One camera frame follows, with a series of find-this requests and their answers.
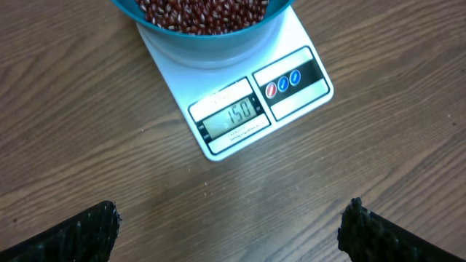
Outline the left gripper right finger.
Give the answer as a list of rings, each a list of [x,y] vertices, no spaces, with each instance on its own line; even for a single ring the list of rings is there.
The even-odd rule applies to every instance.
[[[359,197],[341,214],[337,239],[354,262],[465,262],[364,208]]]

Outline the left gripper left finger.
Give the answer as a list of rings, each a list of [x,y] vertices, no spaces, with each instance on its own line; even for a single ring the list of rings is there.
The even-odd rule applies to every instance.
[[[19,244],[1,251],[11,262],[107,262],[119,234],[116,205],[100,202]]]

